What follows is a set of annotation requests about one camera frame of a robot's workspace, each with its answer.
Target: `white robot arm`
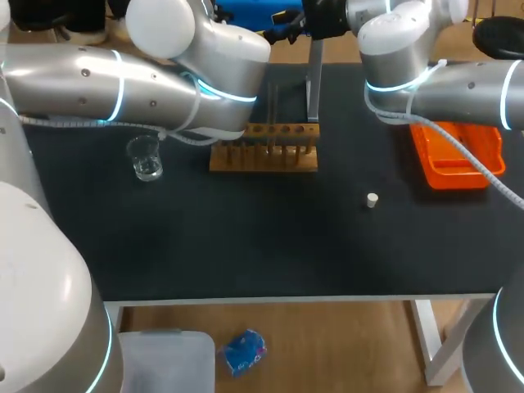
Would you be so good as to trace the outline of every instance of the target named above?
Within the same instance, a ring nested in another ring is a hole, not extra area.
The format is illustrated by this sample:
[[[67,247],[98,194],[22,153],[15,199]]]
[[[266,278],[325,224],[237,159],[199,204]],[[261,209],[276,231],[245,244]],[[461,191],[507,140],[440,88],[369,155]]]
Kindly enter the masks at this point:
[[[389,113],[408,107],[434,120],[524,128],[518,62],[427,71],[436,37],[462,20],[465,5],[344,1],[347,23],[358,33],[371,105]],[[179,72],[90,47],[13,45],[5,54],[3,47],[3,74],[16,109],[78,116],[96,127],[119,121],[240,137],[269,60],[264,39],[215,23],[208,0],[132,0],[127,17],[137,46],[173,60]],[[118,393],[120,344],[85,263],[46,214],[3,81],[0,95],[0,393]],[[521,282],[516,276],[501,290],[467,335],[463,369],[475,392],[523,391]],[[20,321],[39,329],[24,334]],[[491,377],[482,379],[488,367]]]
[[[126,18],[138,48],[176,62],[176,71],[115,50],[9,45],[3,74],[16,109],[97,127],[124,122],[239,138],[269,61],[267,41],[214,22],[209,0],[132,0]]]

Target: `clear glass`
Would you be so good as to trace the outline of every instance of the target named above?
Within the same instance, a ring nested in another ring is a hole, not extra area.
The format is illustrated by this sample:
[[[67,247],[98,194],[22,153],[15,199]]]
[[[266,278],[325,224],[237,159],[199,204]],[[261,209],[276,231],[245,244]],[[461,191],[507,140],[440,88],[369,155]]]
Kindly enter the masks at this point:
[[[149,135],[136,137],[128,143],[127,152],[133,162],[134,172],[143,182],[157,180],[164,172],[158,147],[158,138]]]

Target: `black chair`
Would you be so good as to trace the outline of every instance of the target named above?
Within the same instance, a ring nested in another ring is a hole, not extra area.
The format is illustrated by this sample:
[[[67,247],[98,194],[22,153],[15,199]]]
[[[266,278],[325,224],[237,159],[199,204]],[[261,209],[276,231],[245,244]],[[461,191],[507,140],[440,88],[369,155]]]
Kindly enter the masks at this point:
[[[524,20],[512,16],[486,18],[475,26],[473,43],[494,59],[524,59]]]

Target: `white table leg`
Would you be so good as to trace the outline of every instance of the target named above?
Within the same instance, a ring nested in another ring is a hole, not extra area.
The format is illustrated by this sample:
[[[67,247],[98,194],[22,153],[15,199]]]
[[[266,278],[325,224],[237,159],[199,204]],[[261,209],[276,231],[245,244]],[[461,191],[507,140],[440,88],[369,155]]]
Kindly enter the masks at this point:
[[[104,302],[107,312],[109,313],[109,318],[113,322],[116,332],[120,332],[122,325],[122,315],[124,314],[124,307],[113,303],[112,301]]]
[[[459,368],[466,331],[487,301],[486,299],[470,300],[462,317],[450,330],[444,343],[440,342],[431,302],[429,300],[411,301],[418,339],[426,365],[425,376],[428,386],[443,386]]]

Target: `table frame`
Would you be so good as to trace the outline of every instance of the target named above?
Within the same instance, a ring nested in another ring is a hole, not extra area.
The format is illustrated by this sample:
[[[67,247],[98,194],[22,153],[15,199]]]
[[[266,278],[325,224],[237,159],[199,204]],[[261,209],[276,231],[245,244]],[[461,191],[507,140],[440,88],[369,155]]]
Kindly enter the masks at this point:
[[[318,104],[322,77],[323,40],[311,41],[309,65],[305,80],[308,121],[318,123]],[[466,331],[482,307],[494,294],[443,295],[443,296],[311,296],[311,297],[256,297],[224,299],[182,299],[182,300],[137,300],[107,301],[106,308],[117,331],[122,324],[124,307],[149,305],[218,305],[218,304],[259,304],[284,302],[321,301],[402,301],[409,300],[417,326],[418,339],[425,363],[424,375],[428,386],[443,386],[460,367],[462,344]],[[465,300],[460,313],[452,321],[444,342],[431,306],[431,300]]]

